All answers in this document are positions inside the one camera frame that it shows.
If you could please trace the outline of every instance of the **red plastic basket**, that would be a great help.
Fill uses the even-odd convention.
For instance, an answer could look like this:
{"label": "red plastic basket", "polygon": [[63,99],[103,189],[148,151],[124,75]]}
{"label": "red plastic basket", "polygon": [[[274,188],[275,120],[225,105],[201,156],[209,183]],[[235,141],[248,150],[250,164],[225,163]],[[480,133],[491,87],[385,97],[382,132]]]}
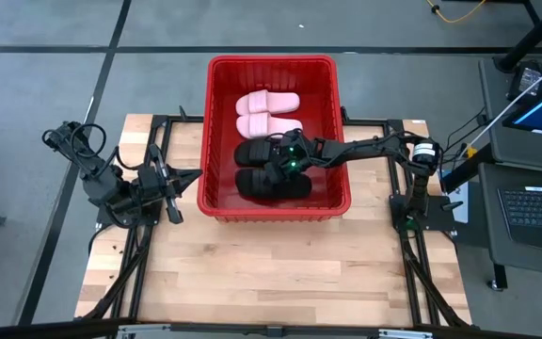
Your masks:
{"label": "red plastic basket", "polygon": [[233,150],[244,139],[235,127],[237,100],[254,90],[292,91],[300,107],[282,118],[302,121],[306,137],[343,141],[336,64],[328,56],[218,56],[208,66],[198,206],[221,221],[315,221],[342,215],[350,207],[346,166],[310,168],[307,199],[257,201],[235,186]]}

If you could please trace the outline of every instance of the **floor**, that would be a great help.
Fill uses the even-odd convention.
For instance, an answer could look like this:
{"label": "floor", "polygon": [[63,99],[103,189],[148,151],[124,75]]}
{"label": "floor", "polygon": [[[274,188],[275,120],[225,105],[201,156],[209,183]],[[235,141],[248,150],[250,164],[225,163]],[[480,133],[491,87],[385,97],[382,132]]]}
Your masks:
{"label": "floor", "polygon": [[[43,130],[96,113],[95,121],[110,140],[107,153],[119,139],[127,113],[172,114],[182,105],[188,114],[201,115],[206,66],[223,53],[214,46],[309,46],[307,52],[437,47],[418,54],[374,49],[330,56],[338,64],[341,104],[350,116],[425,119],[432,135],[444,143],[450,131],[482,107],[477,61],[491,57],[480,49],[448,54],[453,51],[449,48],[513,46],[533,25],[518,4],[487,4],[465,22],[446,24],[423,0],[133,0],[119,46],[213,46],[211,53],[184,48],[174,54],[116,54],[107,74],[111,55],[106,59],[104,53],[65,49],[108,46],[115,40],[122,3],[0,0],[0,45],[31,45],[32,52],[48,52],[0,49],[12,52],[0,53],[0,214],[8,217],[0,227],[0,326],[17,321],[68,167],[41,144]],[[450,18],[475,5],[438,3]],[[542,16],[542,0],[533,0],[533,5]],[[95,216],[82,186],[76,185],[35,322],[72,318]],[[491,275],[485,250],[461,247],[459,258],[476,325],[542,335],[541,273],[507,268],[510,289],[495,293],[485,286]]]}

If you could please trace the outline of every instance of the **black cable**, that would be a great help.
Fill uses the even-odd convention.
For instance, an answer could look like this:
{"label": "black cable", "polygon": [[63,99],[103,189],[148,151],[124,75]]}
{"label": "black cable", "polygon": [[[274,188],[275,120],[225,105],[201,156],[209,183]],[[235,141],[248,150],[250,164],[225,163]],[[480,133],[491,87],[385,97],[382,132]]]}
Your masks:
{"label": "black cable", "polygon": [[486,106],[483,106],[480,111],[478,111],[478,113],[476,113],[473,117],[471,117],[466,123],[464,123],[461,127],[455,129],[453,132],[451,132],[451,134],[449,134],[449,136],[447,137],[447,147],[446,149],[442,149],[442,147],[438,146],[439,149],[440,149],[440,160],[438,161],[438,173],[439,173],[439,177],[440,177],[440,187],[442,189],[442,191],[444,192],[444,187],[442,187],[442,165],[443,164],[447,164],[451,161],[456,161],[456,158],[458,157],[458,154],[456,156],[454,156],[453,158],[451,158],[450,160],[448,161],[444,161],[444,155],[449,152],[449,150],[451,150],[451,148],[453,148],[454,145],[456,145],[457,143],[459,143],[461,140],[463,140],[464,138],[468,137],[470,134],[472,134],[473,132],[477,131],[478,128],[482,127],[481,124],[479,124],[477,127],[475,127],[473,130],[471,130],[471,132],[467,133],[465,136],[461,137],[458,141],[454,142],[453,145],[451,145],[451,137],[461,131],[462,129],[464,129],[470,122],[474,121],[476,118],[478,118],[486,109]]}
{"label": "black cable", "polygon": [[93,247],[93,241],[95,241],[95,238],[100,234],[102,233],[103,231],[107,230],[108,229],[108,226],[102,226],[102,228],[100,228],[99,230],[97,230],[90,238],[89,240],[89,245],[88,245],[88,251],[87,251],[87,256],[89,257],[91,255],[91,248]]}
{"label": "black cable", "polygon": [[[82,131],[87,127],[95,128],[95,129],[99,130],[100,132],[102,132],[102,143],[100,144],[100,148],[98,148],[98,150],[96,152],[92,153],[92,154],[79,153],[74,148],[74,139],[76,138],[76,134],[79,131]],[[71,148],[72,148],[72,151],[74,152],[75,155],[80,156],[80,157],[84,157],[86,159],[89,159],[89,158],[92,158],[94,156],[99,155],[102,152],[102,150],[104,149],[104,146],[105,146],[106,139],[107,139],[107,135],[105,133],[105,130],[102,128],[102,126],[100,126],[97,123],[85,123],[85,124],[82,124],[82,125],[78,126],[74,131],[72,131],[72,133],[71,133]]]}
{"label": "black cable", "polygon": [[137,165],[137,166],[127,166],[127,165],[125,165],[122,162],[122,159],[120,159],[119,146],[116,147],[116,157],[117,157],[117,161],[119,162],[120,166],[123,167],[126,170],[137,170],[137,169],[139,169],[139,166],[141,166],[141,165]]}
{"label": "black cable", "polygon": [[[43,132],[43,134],[41,135],[41,141],[42,141],[45,145],[47,145],[47,141],[45,140],[45,137],[47,137],[47,135],[48,135],[48,134],[51,134],[51,133],[57,134],[57,137],[59,137],[60,140],[63,140],[63,139],[64,139],[64,136],[62,136],[59,132],[57,132],[57,130],[48,129],[48,130],[46,130],[45,132]],[[71,161],[71,162],[72,162],[72,160],[71,160],[68,156],[66,156],[64,153],[60,152],[60,154],[62,154],[62,156],[64,156],[65,158],[67,158],[68,161]]]}
{"label": "black cable", "polygon": [[447,231],[440,231],[441,233],[444,234],[444,236],[447,237],[447,239],[449,239],[452,243],[453,243],[453,246],[455,247],[455,250],[457,250],[457,245],[455,244],[455,241],[453,240],[453,237],[447,233]]}

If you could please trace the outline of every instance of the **cable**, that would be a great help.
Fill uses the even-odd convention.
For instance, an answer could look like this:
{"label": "cable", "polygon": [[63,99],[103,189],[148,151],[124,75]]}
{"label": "cable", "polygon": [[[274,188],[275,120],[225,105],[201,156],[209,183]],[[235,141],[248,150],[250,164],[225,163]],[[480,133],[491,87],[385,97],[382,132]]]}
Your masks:
{"label": "cable", "polygon": [[[100,144],[100,147],[98,148],[98,150],[96,152],[92,152],[92,153],[81,153],[79,152],[78,150],[76,150],[74,148],[74,140],[76,139],[76,135],[84,130],[85,128],[87,127],[91,127],[91,128],[95,128],[97,130],[99,130],[100,132],[102,132],[102,143]],[[47,144],[45,138],[47,137],[48,134],[51,134],[51,133],[55,133],[58,135],[58,137],[60,138],[60,141],[66,141],[65,138],[59,133],[57,132],[57,130],[53,130],[53,129],[48,129],[46,130],[45,132],[43,132],[43,134],[41,135],[41,141],[43,141],[44,144]],[[89,159],[89,158],[92,158],[92,157],[95,157],[97,155],[99,155],[102,150],[104,149],[104,146],[105,146],[105,142],[107,140],[107,135],[106,135],[106,132],[105,130],[102,128],[102,126],[100,126],[99,124],[97,123],[85,123],[85,124],[82,124],[78,127],[76,127],[72,133],[71,133],[71,137],[70,137],[70,140],[67,141],[67,142],[70,142],[70,145],[71,145],[71,150],[72,150],[72,154],[74,155],[74,160],[76,161],[76,163],[79,165],[79,167],[81,167],[81,170],[84,171],[85,173],[89,173],[89,175],[91,176],[92,179],[97,179],[99,178],[104,172],[106,169],[108,169],[110,167],[110,164],[112,163],[112,160],[114,158],[117,159],[117,161],[119,162],[119,164],[125,168],[126,170],[137,170],[141,165],[137,165],[137,166],[127,166],[125,165],[125,163],[122,161],[122,159],[120,159],[120,149],[119,149],[119,146],[116,146],[114,148],[114,150],[112,150],[112,153],[110,154],[110,156],[108,156],[108,158],[104,161],[104,164],[100,167],[100,169],[95,173],[95,174],[91,174],[91,171],[90,169],[88,169],[84,164],[83,162],[81,161],[81,158],[86,158],[86,159]],[[133,218],[131,220],[131,223],[129,224],[126,224],[124,222],[121,222],[117,216],[114,214],[114,212],[112,211],[112,209],[110,208],[110,206],[108,206],[107,204],[104,205],[104,211],[106,212],[106,214],[108,215],[108,217],[110,218],[110,220],[112,220],[112,222],[123,228],[123,229],[130,229],[130,228],[134,228],[134,227],[137,227],[139,225],[139,222],[141,221],[141,219],[143,219],[143,209],[142,209],[142,206],[141,206],[141,202],[137,202],[137,205],[139,206],[139,213],[137,214],[137,217]],[[89,243],[92,243],[93,240],[95,239],[95,237],[97,236],[97,234],[99,234],[99,232],[96,232],[92,238],[91,238],[91,241]]]}
{"label": "cable", "polygon": [[516,99],[514,99],[514,101],[512,101],[501,113],[499,113],[499,115],[497,116],[497,118],[493,119],[493,121],[490,122],[490,124],[482,131],[480,132],[480,134],[474,138],[474,140],[471,141],[471,143],[468,144],[468,146],[466,147],[466,149],[464,150],[464,152],[462,154],[459,155],[459,157],[457,159],[460,159],[461,156],[463,156],[463,154],[471,147],[471,145],[474,144],[474,142],[478,141],[478,139],[484,134],[486,133],[486,131],[488,131],[488,129],[490,127],[492,127],[495,123],[497,123],[497,121],[499,121],[499,119],[502,117],[503,114],[505,114],[505,112],[507,112],[509,110],[509,108],[511,108],[515,103],[518,102],[518,100],[523,97],[526,93],[528,93],[531,89],[534,88],[534,86],[538,85],[540,82],[542,81],[542,76],[540,78],[538,78],[532,85],[530,85],[528,88],[526,88],[524,91],[522,91],[518,97],[516,97]]}
{"label": "cable", "polygon": [[89,240],[89,245],[88,245],[88,251],[87,251],[87,256],[90,256],[91,255],[91,248],[93,247],[93,241],[95,241],[95,238],[100,234],[102,233],[103,231],[107,230],[108,229],[108,226],[102,226],[101,229],[97,230],[90,238]]}
{"label": "cable", "polygon": [[458,141],[454,142],[453,145],[451,145],[451,137],[461,131],[462,129],[464,129],[470,122],[474,121],[476,118],[478,118],[482,112],[484,112],[486,109],[486,106],[483,106],[480,111],[478,111],[478,113],[476,113],[473,117],[471,117],[466,123],[464,123],[461,127],[457,128],[456,130],[454,130],[453,132],[451,132],[451,134],[447,137],[447,146],[446,146],[446,149],[443,150],[442,147],[439,146],[439,149],[440,149],[440,160],[438,162],[438,173],[439,173],[439,177],[442,178],[442,165],[443,164],[447,164],[447,163],[450,163],[452,161],[455,161],[455,158],[457,157],[457,154],[447,160],[447,161],[444,161],[444,155],[449,152],[449,150],[451,150],[451,148],[456,145],[457,143],[459,143],[461,140],[463,140],[464,138],[468,137],[471,133],[473,133],[474,131],[477,131],[478,128],[480,128],[480,125],[478,127],[475,127],[471,132],[467,133],[465,136],[461,137]]}
{"label": "cable", "polygon": [[480,2],[480,4],[476,5],[476,7],[473,8],[470,12],[468,12],[468,14],[462,16],[462,17],[459,18],[459,19],[449,20],[449,19],[445,18],[444,15],[442,15],[442,13],[440,13],[440,6],[434,5],[434,4],[432,3],[432,1],[430,1],[430,0],[425,0],[425,1],[426,1],[426,2],[430,5],[430,7],[432,8],[432,12],[433,12],[433,13],[436,13],[436,14],[440,17],[440,19],[442,19],[442,21],[445,22],[445,23],[447,23],[447,24],[455,24],[455,23],[458,23],[458,22],[460,22],[460,21],[466,19],[467,17],[471,16],[471,14],[472,14],[473,12],[475,12],[478,8],[480,8],[480,6],[482,6],[482,5],[486,2],[486,0],[482,0],[482,1]]}

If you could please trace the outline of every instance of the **black desk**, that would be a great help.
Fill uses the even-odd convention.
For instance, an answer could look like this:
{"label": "black desk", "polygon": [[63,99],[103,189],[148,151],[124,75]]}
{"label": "black desk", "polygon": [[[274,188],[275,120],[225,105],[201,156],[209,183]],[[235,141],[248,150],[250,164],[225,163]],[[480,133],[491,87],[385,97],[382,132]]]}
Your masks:
{"label": "black desk", "polygon": [[[509,90],[512,75],[497,71],[492,59],[481,60],[479,70],[486,114],[489,119],[494,119],[509,105],[505,93]],[[542,135],[503,127],[501,121],[495,123],[488,133],[490,142],[443,178],[447,192],[454,191],[478,174],[478,166],[482,163],[542,168]]]}
{"label": "black desk", "polygon": [[498,186],[532,184],[542,186],[542,172],[481,164],[479,174],[484,210],[470,210],[470,212],[474,216],[486,216],[486,241],[490,259],[496,264],[496,280],[504,279],[504,270],[500,272],[502,266],[514,266],[542,272],[542,250],[516,243],[510,239],[497,194]]}

